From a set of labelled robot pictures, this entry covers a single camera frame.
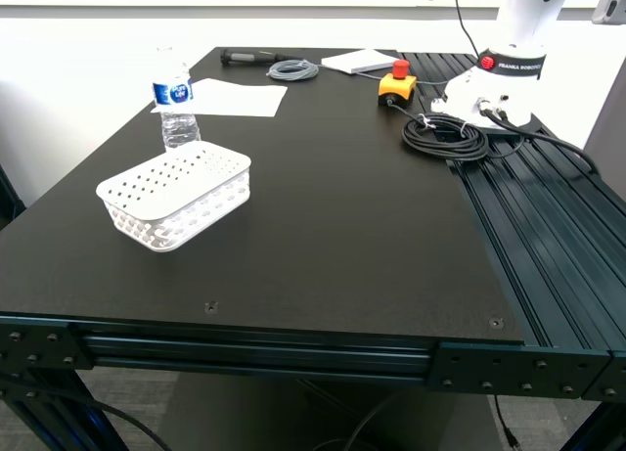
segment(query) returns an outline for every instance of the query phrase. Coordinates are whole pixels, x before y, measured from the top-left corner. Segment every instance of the red button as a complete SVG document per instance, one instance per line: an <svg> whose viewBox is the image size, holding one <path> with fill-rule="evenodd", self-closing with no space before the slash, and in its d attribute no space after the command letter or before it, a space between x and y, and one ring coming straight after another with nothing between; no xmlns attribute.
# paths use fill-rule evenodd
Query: red button
<svg viewBox="0 0 626 451"><path fill-rule="evenodd" d="M406 60L396 60L393 62L393 78L404 79L409 75L410 63Z"/></svg>
<svg viewBox="0 0 626 451"><path fill-rule="evenodd" d="M493 67L496 65L496 61L491 57L482 57L482 60L480 60L480 64L485 69L493 69Z"/></svg>

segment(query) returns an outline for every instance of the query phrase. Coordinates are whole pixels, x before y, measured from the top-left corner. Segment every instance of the white plastic basket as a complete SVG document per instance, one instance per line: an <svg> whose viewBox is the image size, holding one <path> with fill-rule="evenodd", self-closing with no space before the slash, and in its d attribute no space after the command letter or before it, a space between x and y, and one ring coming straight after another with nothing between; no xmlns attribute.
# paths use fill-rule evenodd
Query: white plastic basket
<svg viewBox="0 0 626 451"><path fill-rule="evenodd" d="M119 231L166 252L249 198L249 167L247 156L198 141L102 182L96 194Z"/></svg>

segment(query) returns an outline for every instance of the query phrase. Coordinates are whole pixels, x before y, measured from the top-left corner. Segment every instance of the bottle label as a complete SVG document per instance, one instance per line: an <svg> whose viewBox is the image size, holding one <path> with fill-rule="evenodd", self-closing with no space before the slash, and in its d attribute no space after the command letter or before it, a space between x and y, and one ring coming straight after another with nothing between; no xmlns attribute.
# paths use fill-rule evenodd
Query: bottle label
<svg viewBox="0 0 626 451"><path fill-rule="evenodd" d="M155 90L155 102L164 106L180 104L194 99L191 79L175 86L154 83L153 89Z"/></svg>

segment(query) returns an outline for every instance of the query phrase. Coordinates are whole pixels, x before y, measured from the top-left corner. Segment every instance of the paper sheet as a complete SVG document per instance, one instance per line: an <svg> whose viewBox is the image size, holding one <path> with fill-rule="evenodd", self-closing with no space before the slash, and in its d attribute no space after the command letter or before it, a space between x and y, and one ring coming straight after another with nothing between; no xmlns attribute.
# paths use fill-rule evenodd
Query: paper sheet
<svg viewBox="0 0 626 451"><path fill-rule="evenodd" d="M156 106L152 113L176 111L206 115L274 116L285 86L242 86L217 79L203 79L192 85L194 100L177 106Z"/></svg>

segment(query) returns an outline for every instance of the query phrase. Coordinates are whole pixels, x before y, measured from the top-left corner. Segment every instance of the coiled gray cable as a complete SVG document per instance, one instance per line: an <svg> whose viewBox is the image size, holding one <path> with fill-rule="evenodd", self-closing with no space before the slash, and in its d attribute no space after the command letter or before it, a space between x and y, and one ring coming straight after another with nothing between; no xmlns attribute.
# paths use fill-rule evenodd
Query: coiled gray cable
<svg viewBox="0 0 626 451"><path fill-rule="evenodd" d="M267 75L280 81L299 81L315 77L319 71L317 65L306 60L285 60L270 66Z"/></svg>

